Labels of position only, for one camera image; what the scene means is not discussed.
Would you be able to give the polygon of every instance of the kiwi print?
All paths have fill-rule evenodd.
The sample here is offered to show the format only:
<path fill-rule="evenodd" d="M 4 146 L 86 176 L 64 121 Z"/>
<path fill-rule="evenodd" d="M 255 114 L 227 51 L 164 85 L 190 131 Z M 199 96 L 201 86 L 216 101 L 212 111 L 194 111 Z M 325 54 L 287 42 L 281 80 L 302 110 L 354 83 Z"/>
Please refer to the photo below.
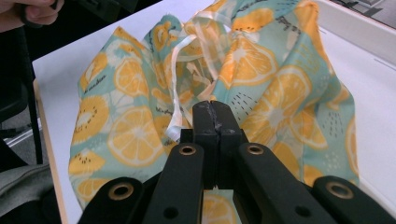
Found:
<path fill-rule="evenodd" d="M 244 17 L 236 18 L 233 21 L 234 31 L 257 32 L 263 26 L 274 20 L 271 9 L 259 8 L 251 11 Z"/>
<path fill-rule="evenodd" d="M 105 160 L 88 148 L 84 148 L 76 154 L 69 162 L 69 174 L 85 175 L 91 174 L 105 164 Z"/>
<path fill-rule="evenodd" d="M 81 101 L 73 134 L 73 144 L 83 142 L 99 133 L 105 125 L 109 109 L 102 96 L 89 96 Z"/>
<path fill-rule="evenodd" d="M 169 37 L 168 30 L 170 26 L 171 26 L 171 22 L 166 21 L 164 24 L 157 25 L 154 28 L 152 39 L 156 50 L 161 50 L 163 49 L 163 46 L 165 46 L 165 43 Z"/>

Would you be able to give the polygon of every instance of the white surface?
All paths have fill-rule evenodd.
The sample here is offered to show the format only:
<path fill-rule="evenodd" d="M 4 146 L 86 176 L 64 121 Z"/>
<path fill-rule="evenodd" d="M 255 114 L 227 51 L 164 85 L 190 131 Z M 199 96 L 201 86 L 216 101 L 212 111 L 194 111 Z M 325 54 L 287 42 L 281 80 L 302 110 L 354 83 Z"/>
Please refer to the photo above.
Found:
<path fill-rule="evenodd" d="M 33 62 L 49 132 L 49 141 L 46 142 L 51 143 L 53 152 L 53 158 L 49 155 L 49 159 L 63 223 L 77 223 L 81 216 L 67 169 L 78 113 L 77 84 L 84 70 L 117 26 L 121 26 L 137 39 L 143 39 L 163 15 L 169 13 L 187 21 L 197 10 L 204 9 L 212 2 L 213 0 L 162 0 L 153 7 L 139 11 Z"/>
<path fill-rule="evenodd" d="M 34 61 L 49 139 L 49 154 L 63 223 L 77 223 L 81 215 L 71 188 L 67 167 L 69 148 L 78 113 L 78 79 L 114 29 L 121 25 L 137 39 L 171 13 L 183 21 L 211 0 L 163 0 L 92 35 Z M 396 186 L 396 70 L 375 56 L 327 30 L 323 43 L 334 69 L 355 97 L 361 183 L 395 216 Z"/>
<path fill-rule="evenodd" d="M 355 98 L 361 188 L 396 217 L 396 66 L 322 29 L 335 73 Z"/>
<path fill-rule="evenodd" d="M 315 1 L 319 5 L 321 27 L 373 53 L 382 60 L 396 64 L 395 29 L 329 0 Z"/>

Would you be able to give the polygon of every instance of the black plastic part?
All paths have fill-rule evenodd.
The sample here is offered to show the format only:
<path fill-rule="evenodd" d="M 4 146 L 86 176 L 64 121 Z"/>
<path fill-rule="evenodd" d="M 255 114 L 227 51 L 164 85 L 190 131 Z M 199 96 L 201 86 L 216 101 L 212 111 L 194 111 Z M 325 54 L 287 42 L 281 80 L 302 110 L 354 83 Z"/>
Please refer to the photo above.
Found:
<path fill-rule="evenodd" d="M 79 224 L 137 223 L 134 216 L 144 195 L 143 184 L 120 177 L 104 184 L 87 205 Z"/>
<path fill-rule="evenodd" d="M 250 193 L 246 193 L 247 187 L 239 186 L 233 191 L 233 203 L 235 204 L 238 216 L 242 223 L 259 224 L 262 221 L 262 213 L 256 200 Z"/>
<path fill-rule="evenodd" d="M 216 127 L 216 113 L 208 101 L 192 107 L 193 143 L 205 149 L 204 188 L 213 189 L 218 179 L 219 137 Z"/>
<path fill-rule="evenodd" d="M 204 150 L 175 146 L 149 202 L 144 224 L 201 223 Z"/>
<path fill-rule="evenodd" d="M 243 144 L 235 160 L 247 186 L 235 191 L 251 194 L 262 213 L 258 223 L 336 223 L 269 148 Z M 248 207 L 237 209 L 248 213 Z"/>
<path fill-rule="evenodd" d="M 182 129 L 181 130 L 179 143 L 193 143 L 192 129 Z"/>
<path fill-rule="evenodd" d="M 216 112 L 216 127 L 219 129 L 217 185 L 219 189 L 232 189 L 235 179 L 233 157 L 242 143 L 242 131 L 229 106 L 218 101 L 212 101 L 211 104 Z"/>
<path fill-rule="evenodd" d="M 36 101 L 35 101 L 35 88 L 33 87 L 33 81 L 35 77 L 34 69 L 32 66 L 32 62 L 30 61 L 29 50 L 26 42 L 26 35 L 24 29 L 22 27 L 14 29 L 15 33 L 15 40 L 17 40 L 17 50 L 19 50 L 18 58 L 13 60 L 17 60 L 21 62 L 20 72 L 21 80 L 23 80 L 26 90 L 28 92 L 28 106 L 29 106 L 29 116 L 30 121 L 32 122 L 32 131 L 33 131 L 33 138 L 35 141 L 35 160 L 37 164 L 43 164 L 43 152 L 41 147 L 41 138 L 40 138 L 40 131 L 38 128 L 37 122 L 37 110 L 36 110 Z"/>
<path fill-rule="evenodd" d="M 345 179 L 320 177 L 314 183 L 312 194 L 339 223 L 396 223 L 376 201 Z"/>
<path fill-rule="evenodd" d="M 149 202 L 151 201 L 152 194 L 157 186 L 158 180 L 160 179 L 161 173 L 156 174 L 149 180 L 143 183 L 144 194 L 140 203 L 137 205 L 132 217 L 132 224 L 142 223 L 144 215 L 149 207 Z"/>

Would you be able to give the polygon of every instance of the lemon slice print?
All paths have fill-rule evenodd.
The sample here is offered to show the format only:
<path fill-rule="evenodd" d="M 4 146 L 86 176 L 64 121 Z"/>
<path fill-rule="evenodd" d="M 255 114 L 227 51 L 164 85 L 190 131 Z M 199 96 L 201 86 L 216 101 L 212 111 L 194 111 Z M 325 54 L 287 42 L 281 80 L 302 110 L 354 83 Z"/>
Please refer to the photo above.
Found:
<path fill-rule="evenodd" d="M 96 192 L 109 181 L 103 178 L 89 178 L 83 180 L 77 187 L 77 194 L 79 198 L 85 202 L 89 202 L 96 194 Z"/>
<path fill-rule="evenodd" d="M 315 166 L 304 165 L 304 182 L 308 186 L 314 186 L 314 182 L 319 177 L 323 176 L 323 173 Z"/>
<path fill-rule="evenodd" d="M 163 104 L 172 104 L 172 99 L 170 95 L 165 94 L 164 92 L 160 91 L 158 88 L 153 88 L 151 90 L 151 95 L 154 96 L 158 101 Z"/>
<path fill-rule="evenodd" d="M 114 75 L 114 84 L 119 91 L 137 97 L 149 96 L 149 87 L 140 62 L 132 58 L 124 59 Z"/>
<path fill-rule="evenodd" d="M 277 142 L 274 145 L 273 152 L 294 175 L 294 177 L 300 179 L 300 165 L 290 146 L 283 142 Z"/>
<path fill-rule="evenodd" d="M 310 80 L 299 67 L 289 65 L 279 70 L 242 123 L 249 141 L 270 147 L 276 131 L 288 124 L 311 90 Z"/>
<path fill-rule="evenodd" d="M 294 9 L 294 14 L 299 22 L 299 27 L 309 37 L 311 37 L 312 44 L 317 50 L 319 56 L 326 62 L 329 69 L 332 70 L 332 65 L 329 58 L 321 44 L 321 39 L 318 29 L 318 4 L 313 1 L 301 1 Z"/>
<path fill-rule="evenodd" d="M 302 143 L 313 149 L 325 149 L 329 145 L 324 137 L 315 115 L 315 105 L 306 107 L 291 120 L 291 130 Z"/>
<path fill-rule="evenodd" d="M 155 77 L 157 79 L 157 84 L 160 85 L 161 88 L 165 89 L 166 88 L 166 80 L 165 80 L 165 74 L 163 71 L 163 63 L 162 62 L 152 62 L 151 66 L 155 72 Z"/>
<path fill-rule="evenodd" d="M 184 47 L 180 53 L 185 53 L 187 55 L 202 55 L 201 44 L 198 39 L 194 39 L 188 46 Z"/>
<path fill-rule="evenodd" d="M 76 154 L 69 162 L 70 175 L 85 175 L 98 171 L 105 164 L 105 160 L 91 151 L 83 149 Z"/>
<path fill-rule="evenodd" d="M 163 154 L 151 112 L 146 106 L 127 110 L 111 127 L 107 138 L 111 154 L 125 165 L 151 165 Z"/>
<path fill-rule="evenodd" d="M 79 106 L 73 144 L 81 143 L 99 133 L 108 118 L 108 106 L 102 96 L 84 98 Z"/>
<path fill-rule="evenodd" d="M 234 224 L 235 213 L 228 200 L 215 194 L 206 194 L 202 211 L 202 223 L 205 224 Z"/>
<path fill-rule="evenodd" d="M 253 86 L 274 77 L 277 69 L 274 53 L 239 35 L 232 43 L 220 70 L 219 79 L 231 86 Z"/>
<path fill-rule="evenodd" d="M 357 175 L 359 172 L 358 158 L 356 152 L 356 126 L 355 118 L 349 122 L 346 128 L 346 154 L 352 172 Z"/>

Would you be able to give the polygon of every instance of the black object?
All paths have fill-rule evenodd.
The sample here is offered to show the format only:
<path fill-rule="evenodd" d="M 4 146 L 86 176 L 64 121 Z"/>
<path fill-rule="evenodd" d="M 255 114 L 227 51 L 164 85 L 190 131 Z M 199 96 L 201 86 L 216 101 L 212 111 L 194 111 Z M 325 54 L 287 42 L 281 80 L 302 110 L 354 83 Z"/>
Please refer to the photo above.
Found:
<path fill-rule="evenodd" d="M 131 15 L 161 0 L 77 0 L 80 5 L 106 22 Z"/>
<path fill-rule="evenodd" d="M 38 164 L 42 164 L 34 72 L 23 27 L 0 34 L 0 49 L 0 122 L 16 116 L 28 105 L 35 140 L 35 158 Z"/>
<path fill-rule="evenodd" d="M 61 224 L 54 188 L 44 193 L 40 200 L 24 203 L 0 217 L 0 223 Z"/>
<path fill-rule="evenodd" d="M 172 149 L 148 205 L 129 201 L 147 195 L 137 191 L 140 195 L 125 199 L 129 203 L 113 200 L 114 209 L 98 209 L 110 204 L 109 189 L 119 184 L 109 182 L 89 203 L 80 223 L 200 223 L 202 185 L 204 189 L 233 189 L 233 201 L 243 223 L 396 223 L 344 179 L 324 176 L 312 189 L 300 183 L 269 148 L 248 142 L 227 105 L 201 102 L 192 113 L 193 130 L 182 130 L 180 144 Z M 153 182 L 137 181 L 143 186 L 153 186 Z M 98 214 L 113 217 L 121 209 L 132 212 L 123 220 L 98 222 Z"/>
<path fill-rule="evenodd" d="M 22 167 L 27 163 L 0 138 L 0 173 L 14 168 Z"/>

